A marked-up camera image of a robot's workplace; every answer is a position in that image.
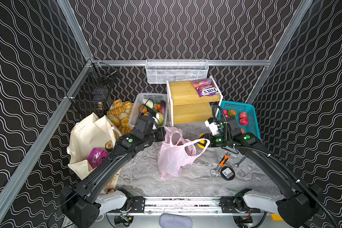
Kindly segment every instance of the teal plastic basket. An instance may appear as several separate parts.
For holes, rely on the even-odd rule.
[[[260,131],[259,131],[259,125],[257,124],[257,117],[256,117],[256,111],[255,107],[251,104],[245,104],[240,102],[234,102],[234,101],[222,101],[222,104],[220,105],[222,109],[231,110],[233,109],[236,111],[236,120],[238,125],[244,129],[246,132],[252,132],[254,135],[256,135],[259,139],[261,139]],[[248,119],[248,125],[242,126],[239,124],[239,113],[240,112],[246,112],[247,113],[247,119]]]

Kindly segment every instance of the wooden shelf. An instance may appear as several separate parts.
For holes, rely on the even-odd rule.
[[[208,102],[173,107],[173,124],[204,122],[212,116]]]
[[[191,81],[170,82],[169,85],[173,106],[208,103],[220,100],[219,94],[211,97],[199,97],[199,94],[191,84]]]

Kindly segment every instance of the gray plastic basket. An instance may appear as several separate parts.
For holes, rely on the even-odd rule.
[[[169,82],[193,81],[208,75],[206,59],[147,59],[147,82],[165,84]]]
[[[134,127],[137,123],[137,119],[139,117],[140,111],[138,110],[138,107],[142,105],[143,99],[152,99],[153,101],[162,101],[164,100],[166,102],[166,108],[164,113],[164,121],[162,126],[166,125],[167,121],[167,115],[169,113],[169,100],[167,99],[167,94],[163,93],[139,93],[136,97],[136,100],[133,104],[132,114],[129,117],[129,126]]]

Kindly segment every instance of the purple snack package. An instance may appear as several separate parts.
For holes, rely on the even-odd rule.
[[[105,150],[101,150],[98,148],[92,149],[90,152],[89,157],[87,160],[89,161],[89,164],[94,169],[100,165],[100,163],[108,156],[108,153]]]
[[[215,87],[213,80],[211,80],[210,78],[192,81],[192,85],[195,87],[196,91],[198,92],[199,97],[204,97],[204,96],[211,97],[219,93],[217,88]]]

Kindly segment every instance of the gray marble tabletop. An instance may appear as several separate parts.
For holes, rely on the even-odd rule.
[[[185,139],[195,140],[201,133],[208,133],[204,123],[177,124]],[[124,188],[137,196],[233,196],[244,188],[270,194],[280,194],[277,186],[251,160],[246,159],[238,168],[233,164],[243,156],[230,157],[226,163],[232,167],[236,177],[231,181],[212,177],[210,169],[215,168],[226,151],[208,148],[192,165],[183,167],[180,177],[162,180],[157,165],[157,152],[161,142],[139,152],[120,172],[117,187]]]

